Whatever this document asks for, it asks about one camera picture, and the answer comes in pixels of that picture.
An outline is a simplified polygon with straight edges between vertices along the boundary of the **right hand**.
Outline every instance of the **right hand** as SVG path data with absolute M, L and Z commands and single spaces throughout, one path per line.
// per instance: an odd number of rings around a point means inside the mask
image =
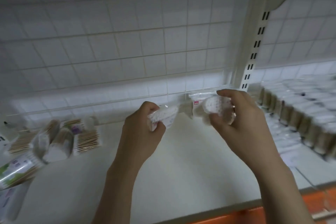
M 283 164 L 263 111 L 243 91 L 218 90 L 217 94 L 231 98 L 236 118 L 231 125 L 215 113 L 209 115 L 212 126 L 230 149 L 255 173 Z

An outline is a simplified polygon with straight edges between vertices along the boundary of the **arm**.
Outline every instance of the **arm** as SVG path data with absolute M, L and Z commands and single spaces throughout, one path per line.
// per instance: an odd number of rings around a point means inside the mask
M 103 195 L 92 224 L 129 223 L 137 174 L 166 131 L 161 122 L 153 132 L 149 129 L 147 116 L 157 109 L 156 104 L 144 102 L 139 110 L 126 118 L 117 154 L 107 171 Z
M 292 172 L 278 154 L 263 111 L 246 92 L 219 90 L 217 94 L 231 98 L 237 116 L 228 125 L 211 114 L 211 124 L 256 176 L 267 223 L 313 224 Z

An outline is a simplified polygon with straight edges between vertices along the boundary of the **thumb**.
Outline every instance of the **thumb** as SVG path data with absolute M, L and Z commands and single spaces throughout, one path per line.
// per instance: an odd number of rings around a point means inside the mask
M 159 121 L 153 133 L 161 140 L 165 132 L 166 132 L 166 126 L 161 121 Z
M 209 114 L 211 125 L 217 130 L 221 137 L 227 137 L 234 133 L 234 128 L 226 124 L 221 116 L 216 113 Z

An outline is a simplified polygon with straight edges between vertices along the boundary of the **hand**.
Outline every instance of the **hand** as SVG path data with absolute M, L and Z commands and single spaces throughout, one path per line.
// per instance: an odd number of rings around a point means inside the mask
M 152 102 L 144 102 L 141 107 L 125 120 L 117 150 L 116 160 L 128 167 L 140 169 L 142 164 L 154 153 L 166 127 L 158 122 L 154 131 L 149 129 L 147 116 L 158 110 Z
M 231 98 L 236 118 L 231 125 L 217 114 L 210 114 L 210 122 L 230 149 L 256 174 L 283 163 L 276 149 L 263 111 L 243 91 L 218 90 L 217 94 Z

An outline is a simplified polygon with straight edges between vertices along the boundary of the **left hand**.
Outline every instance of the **left hand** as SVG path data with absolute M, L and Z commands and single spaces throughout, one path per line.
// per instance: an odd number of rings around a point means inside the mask
M 157 123 L 154 131 L 149 129 L 148 115 L 159 107 L 152 102 L 144 102 L 141 107 L 125 120 L 117 150 L 116 160 L 128 167 L 140 169 L 142 164 L 154 153 L 166 127 Z

